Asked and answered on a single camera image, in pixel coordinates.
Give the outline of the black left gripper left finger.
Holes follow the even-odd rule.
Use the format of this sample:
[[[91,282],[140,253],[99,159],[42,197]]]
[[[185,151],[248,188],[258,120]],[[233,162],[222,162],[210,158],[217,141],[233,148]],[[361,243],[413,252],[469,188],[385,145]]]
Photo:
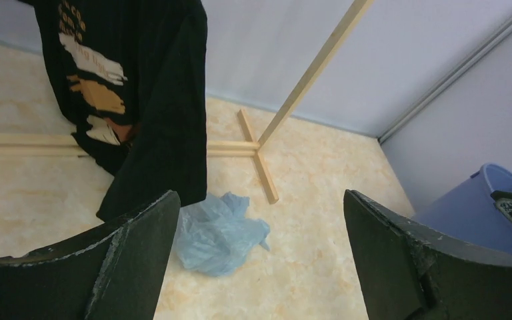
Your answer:
[[[0,257],[0,319],[152,319],[176,192],[22,257]]]

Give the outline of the blue plastic trash bin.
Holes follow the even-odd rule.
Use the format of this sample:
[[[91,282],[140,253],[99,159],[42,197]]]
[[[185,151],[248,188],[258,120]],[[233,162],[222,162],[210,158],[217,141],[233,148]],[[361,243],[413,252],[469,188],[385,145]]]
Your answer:
[[[487,163],[418,211],[413,220],[450,237],[512,254],[512,222],[496,208],[494,191],[512,192],[512,173]]]

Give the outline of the light blue plastic trash bag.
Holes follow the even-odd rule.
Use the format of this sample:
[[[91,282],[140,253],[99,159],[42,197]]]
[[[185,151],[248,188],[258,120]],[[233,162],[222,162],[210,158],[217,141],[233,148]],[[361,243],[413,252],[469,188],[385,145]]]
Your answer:
[[[242,266],[251,250],[270,250],[270,226],[246,217],[250,198],[231,192],[181,208],[174,240],[176,254],[188,271],[227,276]]]

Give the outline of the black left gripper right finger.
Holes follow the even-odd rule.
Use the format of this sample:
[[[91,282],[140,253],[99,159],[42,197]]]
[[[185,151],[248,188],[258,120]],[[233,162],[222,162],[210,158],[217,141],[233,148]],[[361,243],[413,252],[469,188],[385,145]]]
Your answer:
[[[455,239],[356,190],[344,218],[370,319],[512,319],[512,255]]]

